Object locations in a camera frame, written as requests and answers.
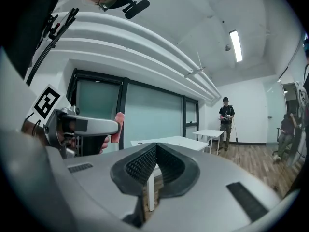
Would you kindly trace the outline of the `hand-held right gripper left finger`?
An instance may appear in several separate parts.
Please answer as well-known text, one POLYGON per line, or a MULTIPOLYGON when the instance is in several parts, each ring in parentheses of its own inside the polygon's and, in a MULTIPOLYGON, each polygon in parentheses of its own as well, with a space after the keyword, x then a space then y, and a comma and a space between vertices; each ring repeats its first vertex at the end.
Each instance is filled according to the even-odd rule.
POLYGON ((114 183, 112 167, 120 160, 140 153, 138 145, 103 155, 62 159, 56 149, 46 149, 52 187, 59 192, 59 205, 52 209, 61 221, 57 228, 157 228, 152 216, 144 220, 142 186, 138 195, 124 194, 114 183))

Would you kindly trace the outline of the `person's left hand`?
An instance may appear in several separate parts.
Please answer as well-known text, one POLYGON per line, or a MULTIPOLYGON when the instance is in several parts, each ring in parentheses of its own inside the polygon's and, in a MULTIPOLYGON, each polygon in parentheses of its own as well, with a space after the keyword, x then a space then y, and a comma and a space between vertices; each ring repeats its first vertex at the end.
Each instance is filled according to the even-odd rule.
POLYGON ((78 149, 78 156, 91 156, 98 155, 103 152, 104 149, 108 147, 110 141, 108 136, 92 136, 92 137, 81 137, 73 136, 72 133, 65 133, 64 143, 66 147, 71 150, 77 149, 77 143, 81 138, 80 150, 78 149))

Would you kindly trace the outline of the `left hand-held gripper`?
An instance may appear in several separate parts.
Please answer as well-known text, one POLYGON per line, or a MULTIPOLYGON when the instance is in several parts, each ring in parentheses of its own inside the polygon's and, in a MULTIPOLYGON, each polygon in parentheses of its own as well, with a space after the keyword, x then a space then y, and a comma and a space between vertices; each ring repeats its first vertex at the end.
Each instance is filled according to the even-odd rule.
POLYGON ((42 125, 49 145, 57 148, 64 159, 79 156, 78 150, 71 149, 69 144, 75 136, 108 136, 120 131, 120 124, 114 120, 77 116, 79 109, 51 84, 37 96, 31 111, 42 125), (73 133, 66 133, 60 127, 65 122, 68 126, 73 122, 73 133))

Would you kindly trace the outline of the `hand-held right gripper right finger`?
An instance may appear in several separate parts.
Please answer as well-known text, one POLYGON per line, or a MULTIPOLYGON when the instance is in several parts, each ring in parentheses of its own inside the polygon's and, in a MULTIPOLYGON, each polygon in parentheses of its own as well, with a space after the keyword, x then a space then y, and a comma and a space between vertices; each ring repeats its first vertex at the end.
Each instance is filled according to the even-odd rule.
POLYGON ((289 202, 224 158, 157 143, 164 185, 146 232, 266 232, 289 202))

